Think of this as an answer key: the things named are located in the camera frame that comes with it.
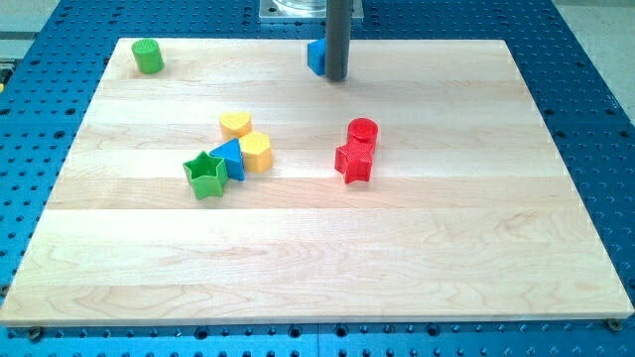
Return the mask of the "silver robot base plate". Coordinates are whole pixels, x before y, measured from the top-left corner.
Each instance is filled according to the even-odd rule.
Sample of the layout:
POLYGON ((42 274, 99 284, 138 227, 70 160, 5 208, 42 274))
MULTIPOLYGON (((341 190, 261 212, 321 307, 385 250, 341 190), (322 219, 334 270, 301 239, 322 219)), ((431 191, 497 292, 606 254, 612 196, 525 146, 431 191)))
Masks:
POLYGON ((327 0, 259 0, 261 24, 321 23, 326 20, 327 0))

